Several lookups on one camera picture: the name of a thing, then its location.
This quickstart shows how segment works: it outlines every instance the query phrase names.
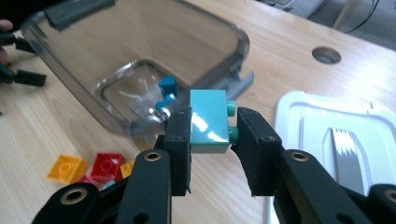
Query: wooden desk surface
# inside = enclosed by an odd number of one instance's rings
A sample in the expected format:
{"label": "wooden desk surface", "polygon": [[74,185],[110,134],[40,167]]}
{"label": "wooden desk surface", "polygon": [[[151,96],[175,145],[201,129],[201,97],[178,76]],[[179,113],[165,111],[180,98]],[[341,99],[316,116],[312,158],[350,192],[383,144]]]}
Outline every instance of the wooden desk surface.
{"label": "wooden desk surface", "polygon": [[[396,52],[296,18],[254,1],[191,1],[240,25],[251,42],[244,73],[253,86],[238,100],[274,121],[288,91],[306,91],[396,110]],[[327,65],[312,57],[326,46],[342,56]],[[93,163],[97,152],[138,154],[129,137],[106,131],[36,56],[7,48],[13,69],[49,75],[46,86],[0,85],[0,223],[29,223],[63,185],[46,179],[59,154]],[[262,223],[263,198],[251,198],[236,156],[193,155],[192,195],[173,198],[174,223]]]}

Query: red lego brick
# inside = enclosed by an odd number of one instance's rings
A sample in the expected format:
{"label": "red lego brick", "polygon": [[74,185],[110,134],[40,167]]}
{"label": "red lego brick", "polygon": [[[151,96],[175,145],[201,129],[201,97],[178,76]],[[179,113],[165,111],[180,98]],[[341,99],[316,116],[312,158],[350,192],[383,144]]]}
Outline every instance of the red lego brick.
{"label": "red lego brick", "polygon": [[106,183],[113,179],[122,180],[120,166],[125,158],[120,153],[98,153],[91,171],[91,178]]}

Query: hand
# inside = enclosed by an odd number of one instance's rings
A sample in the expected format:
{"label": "hand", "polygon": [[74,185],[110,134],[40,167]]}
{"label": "hand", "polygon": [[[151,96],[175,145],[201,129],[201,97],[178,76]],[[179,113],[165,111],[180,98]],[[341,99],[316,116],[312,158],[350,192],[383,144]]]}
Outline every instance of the hand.
{"label": "hand", "polygon": [[[4,32],[12,30],[12,23],[7,20],[0,20],[0,29]],[[0,64],[9,64],[11,61],[9,60],[8,54],[6,51],[0,47]]]}

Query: yellow lego brick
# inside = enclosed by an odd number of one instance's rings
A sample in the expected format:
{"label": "yellow lego brick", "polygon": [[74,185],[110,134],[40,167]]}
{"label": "yellow lego brick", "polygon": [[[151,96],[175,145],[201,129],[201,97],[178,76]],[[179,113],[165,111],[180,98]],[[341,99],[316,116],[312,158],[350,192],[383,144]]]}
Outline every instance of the yellow lego brick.
{"label": "yellow lego brick", "polygon": [[125,162],[123,165],[120,166],[120,168],[121,168],[122,178],[126,178],[131,174],[132,170],[134,169],[134,160]]}
{"label": "yellow lego brick", "polygon": [[77,182],[87,171],[88,163],[80,157],[60,155],[52,165],[47,179],[72,184]]}

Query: clear plastic container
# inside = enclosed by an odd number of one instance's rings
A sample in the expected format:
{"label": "clear plastic container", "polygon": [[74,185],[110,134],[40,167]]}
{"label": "clear plastic container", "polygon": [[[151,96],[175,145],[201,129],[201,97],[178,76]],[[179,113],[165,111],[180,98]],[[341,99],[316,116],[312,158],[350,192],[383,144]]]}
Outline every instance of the clear plastic container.
{"label": "clear plastic container", "polygon": [[[183,1],[67,1],[38,12],[21,30],[114,133],[157,133],[172,112],[189,106],[190,89],[224,89],[233,99],[253,79],[238,74],[248,53],[246,33]],[[179,94],[157,111],[164,76],[177,78]]]}

